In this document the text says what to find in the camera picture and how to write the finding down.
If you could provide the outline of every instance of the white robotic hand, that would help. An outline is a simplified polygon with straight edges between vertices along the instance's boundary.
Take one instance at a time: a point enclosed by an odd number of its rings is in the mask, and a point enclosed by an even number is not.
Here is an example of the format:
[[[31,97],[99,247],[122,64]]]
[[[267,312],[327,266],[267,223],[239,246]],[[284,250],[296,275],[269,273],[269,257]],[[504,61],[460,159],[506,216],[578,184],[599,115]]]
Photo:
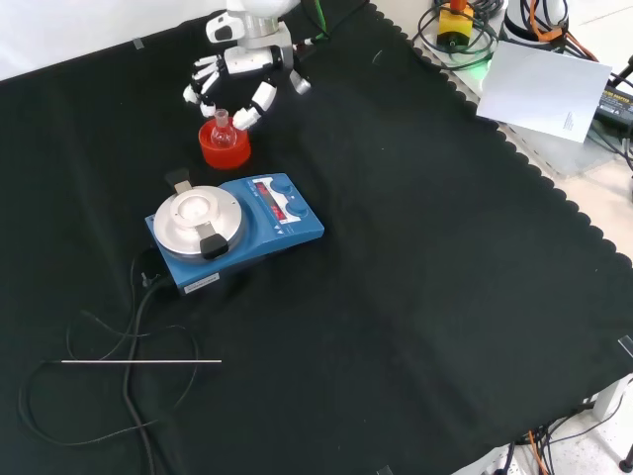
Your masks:
[[[183,92],[185,101],[200,105],[204,117],[216,113],[212,98],[221,77],[261,70],[265,75],[248,107],[237,111],[233,125],[245,130],[259,121],[273,104],[277,88],[268,74],[283,70],[299,94],[311,88],[309,81],[295,70],[292,39],[278,17],[288,13],[300,0],[227,0],[227,12],[210,20],[206,33],[212,44],[237,41],[237,47],[221,54],[203,57],[194,63],[196,72]]]

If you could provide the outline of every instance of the white sheet of paper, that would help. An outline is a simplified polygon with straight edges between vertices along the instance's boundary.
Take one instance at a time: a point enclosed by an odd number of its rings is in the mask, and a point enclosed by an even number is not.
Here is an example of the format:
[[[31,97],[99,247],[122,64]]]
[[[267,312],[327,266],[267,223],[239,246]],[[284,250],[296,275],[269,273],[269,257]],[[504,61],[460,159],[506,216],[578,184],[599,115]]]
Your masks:
[[[477,115],[583,142],[611,66],[499,42]]]

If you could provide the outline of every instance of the black clamp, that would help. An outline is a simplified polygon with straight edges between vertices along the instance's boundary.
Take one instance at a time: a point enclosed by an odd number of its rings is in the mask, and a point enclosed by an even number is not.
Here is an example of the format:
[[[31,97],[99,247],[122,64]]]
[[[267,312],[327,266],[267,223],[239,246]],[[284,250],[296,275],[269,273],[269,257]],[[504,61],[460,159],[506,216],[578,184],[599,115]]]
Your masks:
[[[165,175],[165,181],[179,195],[193,189],[187,168],[170,171]],[[214,260],[228,252],[228,241],[216,232],[211,223],[197,226],[196,232],[200,236],[200,251],[205,260]]]

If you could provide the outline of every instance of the digital display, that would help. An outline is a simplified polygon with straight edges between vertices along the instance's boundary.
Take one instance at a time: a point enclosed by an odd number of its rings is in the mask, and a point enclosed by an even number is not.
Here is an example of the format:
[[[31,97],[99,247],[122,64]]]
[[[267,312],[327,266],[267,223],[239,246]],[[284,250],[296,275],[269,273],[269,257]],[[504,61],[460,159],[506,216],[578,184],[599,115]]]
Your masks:
[[[257,187],[257,191],[259,191],[259,194],[264,199],[266,204],[270,207],[271,210],[273,210],[275,218],[277,218],[278,221],[285,220],[286,215],[284,215],[275,199],[268,192],[268,188],[266,188],[266,185],[264,185],[262,182],[257,182],[255,183],[255,187]]]

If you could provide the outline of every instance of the white wall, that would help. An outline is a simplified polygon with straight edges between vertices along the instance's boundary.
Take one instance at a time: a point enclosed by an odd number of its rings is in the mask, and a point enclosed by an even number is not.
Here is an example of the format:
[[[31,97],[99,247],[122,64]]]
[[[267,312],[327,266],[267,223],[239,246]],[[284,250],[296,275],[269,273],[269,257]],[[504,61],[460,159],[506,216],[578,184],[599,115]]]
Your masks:
[[[173,28],[226,0],[0,0],[0,79]]]

